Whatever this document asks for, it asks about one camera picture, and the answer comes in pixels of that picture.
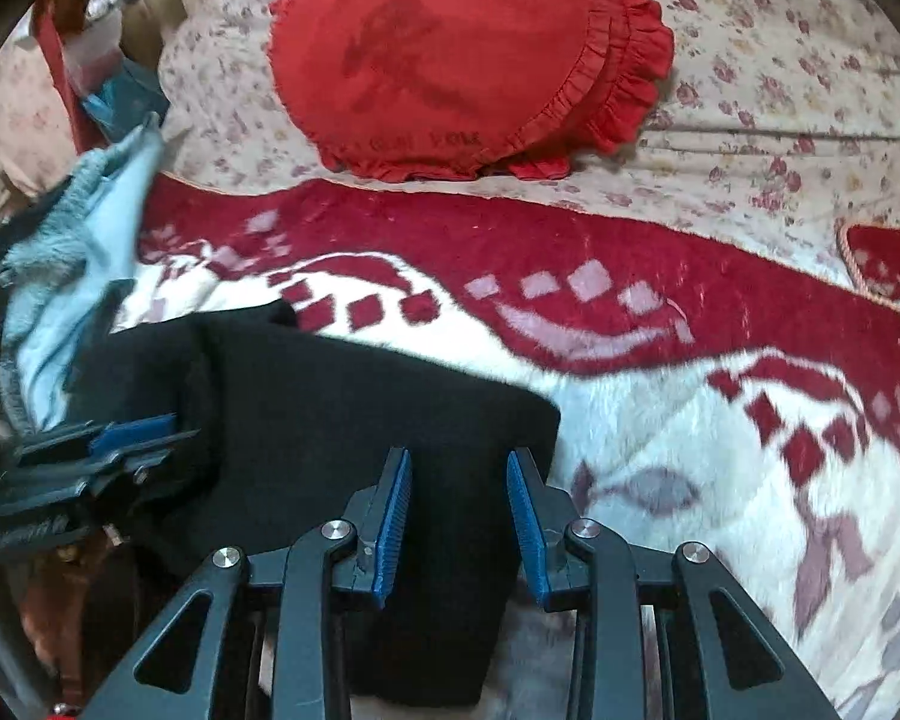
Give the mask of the black pants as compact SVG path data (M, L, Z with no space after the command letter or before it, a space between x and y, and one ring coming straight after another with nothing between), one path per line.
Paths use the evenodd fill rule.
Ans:
M92 344L69 421L170 415L193 433L180 493L126 528L177 571L215 548L284 548L341 515L411 455L413 494L395 588L347 628L357 694L398 706L481 697L517 577L505 492L512 450L553 460L559 410L523 388L304 332L285 302L198 312Z

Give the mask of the light blue fleece jacket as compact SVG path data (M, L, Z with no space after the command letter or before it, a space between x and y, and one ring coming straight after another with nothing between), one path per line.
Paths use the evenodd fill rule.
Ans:
M142 210L164 153L159 117L123 140L82 154L34 231L0 257L9 291L2 324L0 398L19 434L63 421L77 348L105 299L123 299L136 271Z

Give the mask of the red and white blanket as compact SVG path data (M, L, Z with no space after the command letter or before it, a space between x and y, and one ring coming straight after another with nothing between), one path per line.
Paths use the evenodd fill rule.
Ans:
M900 312L660 224L308 181L151 188L134 327L272 299L521 385L551 476L635 543L707 543L845 718L900 717Z

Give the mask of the teal plastic bag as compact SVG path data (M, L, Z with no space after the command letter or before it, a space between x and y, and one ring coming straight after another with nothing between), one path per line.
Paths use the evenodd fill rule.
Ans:
M170 107L157 75L130 59L121 60L119 69L80 105L110 143L123 140L151 117L162 124Z

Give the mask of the red hanging cloth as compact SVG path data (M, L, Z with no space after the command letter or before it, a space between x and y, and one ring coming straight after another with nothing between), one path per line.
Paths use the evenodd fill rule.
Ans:
M68 115L74 148L82 154L105 143L103 133L86 114L69 82L64 65L64 39L79 36L86 26L89 0L37 0L32 8L32 31L45 59L53 86Z

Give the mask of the red heart-shaped pillow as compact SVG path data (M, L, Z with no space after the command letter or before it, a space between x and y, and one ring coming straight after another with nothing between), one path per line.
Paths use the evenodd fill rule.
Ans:
M322 165L569 176L635 140L674 59L653 0L274 0L269 65Z

